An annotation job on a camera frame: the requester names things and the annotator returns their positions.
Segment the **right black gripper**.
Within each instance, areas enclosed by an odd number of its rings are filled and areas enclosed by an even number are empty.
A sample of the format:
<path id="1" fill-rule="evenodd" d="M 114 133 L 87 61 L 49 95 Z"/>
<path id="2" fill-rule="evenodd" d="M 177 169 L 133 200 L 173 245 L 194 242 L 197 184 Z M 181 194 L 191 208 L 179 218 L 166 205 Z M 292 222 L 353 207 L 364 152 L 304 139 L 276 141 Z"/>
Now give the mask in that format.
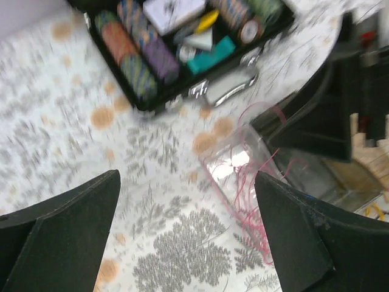
<path id="1" fill-rule="evenodd" d="M 388 46 L 380 46 L 378 20 L 378 12 L 359 23 L 353 12 L 342 15 L 334 59 L 251 122 L 268 145 L 349 162 L 354 113 L 367 143 L 386 138 Z"/>

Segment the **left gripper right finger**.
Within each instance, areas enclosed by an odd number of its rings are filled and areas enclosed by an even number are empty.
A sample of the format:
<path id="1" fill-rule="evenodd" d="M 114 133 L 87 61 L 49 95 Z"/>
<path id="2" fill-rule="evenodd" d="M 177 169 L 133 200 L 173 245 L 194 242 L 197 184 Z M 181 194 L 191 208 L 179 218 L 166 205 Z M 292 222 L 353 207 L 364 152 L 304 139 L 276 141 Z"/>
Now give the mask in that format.
<path id="1" fill-rule="evenodd" d="M 283 291 L 388 291 L 388 223 L 264 172 L 256 175 L 255 191 Z"/>

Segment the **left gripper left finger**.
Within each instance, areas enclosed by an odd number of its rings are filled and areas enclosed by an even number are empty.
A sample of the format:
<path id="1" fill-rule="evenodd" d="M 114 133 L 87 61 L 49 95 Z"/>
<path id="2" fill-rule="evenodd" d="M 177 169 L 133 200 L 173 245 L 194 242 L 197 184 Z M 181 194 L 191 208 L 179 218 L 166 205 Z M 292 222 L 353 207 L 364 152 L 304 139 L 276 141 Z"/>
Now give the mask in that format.
<path id="1" fill-rule="evenodd" d="M 120 185 L 109 170 L 1 216 L 1 291 L 93 291 Z"/>

